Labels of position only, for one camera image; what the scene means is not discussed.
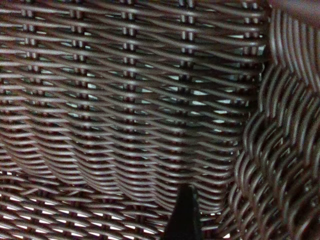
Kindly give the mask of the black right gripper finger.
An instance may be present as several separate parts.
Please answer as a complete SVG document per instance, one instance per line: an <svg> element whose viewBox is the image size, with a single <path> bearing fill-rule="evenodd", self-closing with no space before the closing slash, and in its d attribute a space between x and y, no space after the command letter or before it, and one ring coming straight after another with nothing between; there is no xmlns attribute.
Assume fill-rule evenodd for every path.
<svg viewBox="0 0 320 240"><path fill-rule="evenodd" d="M193 186L181 186L163 238L165 240L203 239L198 195Z"/></svg>

